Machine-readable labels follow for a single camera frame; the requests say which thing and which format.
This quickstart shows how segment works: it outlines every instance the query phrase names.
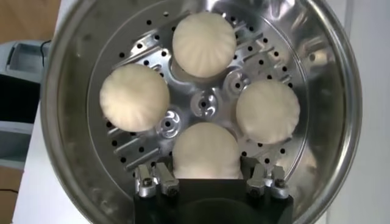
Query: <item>steamed bun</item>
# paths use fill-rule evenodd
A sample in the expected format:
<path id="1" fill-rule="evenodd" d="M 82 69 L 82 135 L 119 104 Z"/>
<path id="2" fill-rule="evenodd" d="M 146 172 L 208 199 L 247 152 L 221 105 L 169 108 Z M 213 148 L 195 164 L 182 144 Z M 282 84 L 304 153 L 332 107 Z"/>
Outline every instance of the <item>steamed bun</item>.
<path id="1" fill-rule="evenodd" d="M 236 118 L 241 130 L 256 142 L 273 144 L 291 137 L 300 107 L 294 92 L 281 82 L 250 84 L 239 96 Z"/>
<path id="2" fill-rule="evenodd" d="M 236 36 L 221 15 L 201 12 L 179 23 L 172 45 L 175 59 L 184 71 L 207 78 L 230 64 L 236 51 Z"/>
<path id="3" fill-rule="evenodd" d="M 143 65 L 115 69 L 100 90 L 104 116 L 125 131 L 146 131 L 156 125 L 169 106 L 169 91 L 159 73 Z"/>
<path id="4" fill-rule="evenodd" d="M 172 155 L 176 178 L 241 177 L 236 139 L 216 124 L 203 122 L 190 126 L 177 138 Z"/>

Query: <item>bolt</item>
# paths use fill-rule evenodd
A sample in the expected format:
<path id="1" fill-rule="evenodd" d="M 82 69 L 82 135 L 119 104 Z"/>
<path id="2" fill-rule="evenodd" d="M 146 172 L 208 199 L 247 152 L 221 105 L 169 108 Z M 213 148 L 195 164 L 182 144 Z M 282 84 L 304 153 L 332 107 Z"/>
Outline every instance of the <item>bolt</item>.
<path id="1" fill-rule="evenodd" d="M 259 193 L 258 191 L 256 191 L 255 189 L 252 189 L 249 191 L 249 195 L 253 198 L 258 198 L 259 197 Z"/>
<path id="2" fill-rule="evenodd" d="M 177 195 L 177 193 L 179 193 L 179 192 L 176 189 L 170 188 L 170 189 L 168 189 L 166 194 L 169 197 L 175 197 Z"/>
<path id="3" fill-rule="evenodd" d="M 143 181 L 142 181 L 142 185 L 143 186 L 146 186 L 146 187 L 148 187 L 148 186 L 151 186 L 153 184 L 153 181 L 152 181 L 152 179 L 151 178 L 145 178 Z"/>
<path id="4" fill-rule="evenodd" d="M 283 179 L 276 179 L 275 180 L 275 187 L 285 187 L 286 186 L 286 182 L 283 180 Z"/>

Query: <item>black machine part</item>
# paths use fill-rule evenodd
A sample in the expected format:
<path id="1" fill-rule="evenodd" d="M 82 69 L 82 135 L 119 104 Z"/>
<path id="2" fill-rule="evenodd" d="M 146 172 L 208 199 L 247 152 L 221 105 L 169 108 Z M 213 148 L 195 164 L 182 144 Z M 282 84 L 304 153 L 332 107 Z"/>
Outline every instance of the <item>black machine part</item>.
<path id="1" fill-rule="evenodd" d="M 171 167 L 167 161 L 158 164 L 157 170 L 167 171 L 167 167 Z M 155 185 L 155 191 L 148 191 L 151 192 L 148 196 L 144 193 L 134 196 L 134 222 L 291 224 L 293 198 L 286 194 L 288 188 L 284 181 L 278 178 L 270 186 L 261 184 L 265 183 L 266 172 L 260 163 L 253 163 L 250 158 L 244 158 L 244 161 L 241 158 L 241 170 L 244 180 L 176 180 L 170 179 L 172 176 L 161 177 L 161 172 L 156 171 L 159 184 Z M 245 173 L 251 178 L 245 180 Z"/>

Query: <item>gray machine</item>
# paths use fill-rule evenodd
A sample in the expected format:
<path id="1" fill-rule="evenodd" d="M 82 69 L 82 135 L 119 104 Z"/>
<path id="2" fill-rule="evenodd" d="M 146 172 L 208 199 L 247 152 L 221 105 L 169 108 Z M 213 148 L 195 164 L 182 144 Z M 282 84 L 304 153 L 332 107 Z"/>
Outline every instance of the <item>gray machine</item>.
<path id="1" fill-rule="evenodd" d="M 23 166 L 48 49 L 31 40 L 0 45 L 0 165 Z"/>

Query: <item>perforated steamer tray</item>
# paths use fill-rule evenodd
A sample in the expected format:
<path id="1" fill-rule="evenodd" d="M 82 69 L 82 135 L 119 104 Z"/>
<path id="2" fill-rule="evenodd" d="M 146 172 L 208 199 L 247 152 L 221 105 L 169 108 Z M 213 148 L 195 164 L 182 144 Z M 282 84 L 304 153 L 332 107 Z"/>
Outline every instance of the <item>perforated steamer tray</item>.
<path id="1" fill-rule="evenodd" d="M 177 65 L 172 36 L 181 19 L 206 10 L 234 27 L 238 47 L 225 71 L 197 79 Z M 169 86 L 169 110 L 153 130 L 119 130 L 100 109 L 104 79 L 128 63 L 158 71 Z M 310 223 L 338 191 L 354 155 L 357 75 L 344 33 L 322 1 L 84 1 L 54 43 L 44 136 L 68 195 L 96 223 L 131 223 L 134 168 L 152 167 L 180 132 L 202 121 L 230 131 L 243 156 L 282 166 L 296 223 Z M 299 124 L 278 144 L 253 142 L 236 124 L 240 92 L 264 79 L 283 82 L 299 98 Z"/>

